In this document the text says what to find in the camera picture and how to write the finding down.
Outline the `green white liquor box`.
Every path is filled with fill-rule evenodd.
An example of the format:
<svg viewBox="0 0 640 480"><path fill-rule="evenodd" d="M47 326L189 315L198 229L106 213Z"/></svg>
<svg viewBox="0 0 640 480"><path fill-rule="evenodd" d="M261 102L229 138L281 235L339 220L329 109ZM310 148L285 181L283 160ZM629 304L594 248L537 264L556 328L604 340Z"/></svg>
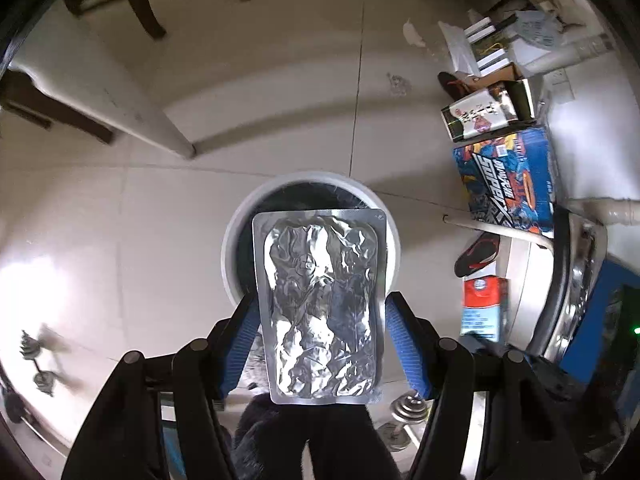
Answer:
<svg viewBox="0 0 640 480"><path fill-rule="evenodd" d="M527 79L496 81L444 107L440 114L452 142L462 142L536 120Z"/></svg>

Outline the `white round trash bin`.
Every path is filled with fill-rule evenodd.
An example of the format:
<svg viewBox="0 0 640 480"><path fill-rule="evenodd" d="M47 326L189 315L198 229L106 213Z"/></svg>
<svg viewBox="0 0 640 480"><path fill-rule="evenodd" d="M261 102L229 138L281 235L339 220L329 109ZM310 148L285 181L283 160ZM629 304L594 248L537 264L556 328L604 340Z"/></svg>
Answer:
<svg viewBox="0 0 640 480"><path fill-rule="evenodd" d="M364 184L334 172L299 171L274 177L250 192L228 223L221 247L224 289L235 306L255 290L252 221L266 211L311 209L381 209L386 214L386 289L400 269L401 244L396 222L382 200Z"/></svg>

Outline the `silver foil blister pack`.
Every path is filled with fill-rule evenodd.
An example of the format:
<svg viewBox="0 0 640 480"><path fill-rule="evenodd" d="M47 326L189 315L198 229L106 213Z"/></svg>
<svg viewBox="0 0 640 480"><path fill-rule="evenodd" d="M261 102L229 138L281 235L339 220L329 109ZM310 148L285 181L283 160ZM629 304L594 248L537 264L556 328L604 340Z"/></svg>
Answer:
<svg viewBox="0 0 640 480"><path fill-rule="evenodd" d="M252 221L271 400L378 400L385 333L386 214L269 211Z"/></svg>

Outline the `blue printed cardboard box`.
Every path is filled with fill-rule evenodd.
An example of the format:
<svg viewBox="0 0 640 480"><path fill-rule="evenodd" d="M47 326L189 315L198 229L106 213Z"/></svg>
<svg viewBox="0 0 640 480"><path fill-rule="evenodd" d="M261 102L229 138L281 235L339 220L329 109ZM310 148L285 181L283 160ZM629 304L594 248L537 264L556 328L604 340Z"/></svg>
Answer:
<svg viewBox="0 0 640 480"><path fill-rule="evenodd" d="M476 221L553 230L554 185L546 129L532 127L452 150Z"/></svg>

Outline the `metal dumbbell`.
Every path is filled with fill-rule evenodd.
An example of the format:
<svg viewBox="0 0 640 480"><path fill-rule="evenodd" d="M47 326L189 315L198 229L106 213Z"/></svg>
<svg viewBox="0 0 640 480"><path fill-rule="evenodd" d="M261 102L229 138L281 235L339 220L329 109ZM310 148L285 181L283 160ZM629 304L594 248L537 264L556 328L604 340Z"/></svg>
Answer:
<svg viewBox="0 0 640 480"><path fill-rule="evenodd" d="M414 427L427 422L432 405L431 400L423 399L414 390L393 400L390 404L392 419L378 427L378 436L390 452L401 452L410 444L420 448L420 438Z"/></svg>

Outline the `black red slipper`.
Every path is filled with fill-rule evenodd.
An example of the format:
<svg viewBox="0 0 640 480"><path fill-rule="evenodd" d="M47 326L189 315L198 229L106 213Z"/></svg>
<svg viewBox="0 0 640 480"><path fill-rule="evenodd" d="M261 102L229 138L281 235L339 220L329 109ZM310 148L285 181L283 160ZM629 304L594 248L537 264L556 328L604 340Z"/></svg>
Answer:
<svg viewBox="0 0 640 480"><path fill-rule="evenodd" d="M500 236L484 232L462 252L454 264L454 274L458 278L465 278L476 271L484 269L498 256Z"/></svg>

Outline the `red blue milk carton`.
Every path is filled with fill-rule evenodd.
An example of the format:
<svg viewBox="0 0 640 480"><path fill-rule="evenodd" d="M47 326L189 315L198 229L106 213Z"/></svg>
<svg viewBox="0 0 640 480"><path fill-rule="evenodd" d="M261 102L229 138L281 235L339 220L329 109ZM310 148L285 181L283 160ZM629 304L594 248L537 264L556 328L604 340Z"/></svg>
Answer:
<svg viewBox="0 0 640 480"><path fill-rule="evenodd" d="M503 342L509 307L508 281L495 275L466 280L460 334L477 334L492 342Z"/></svg>

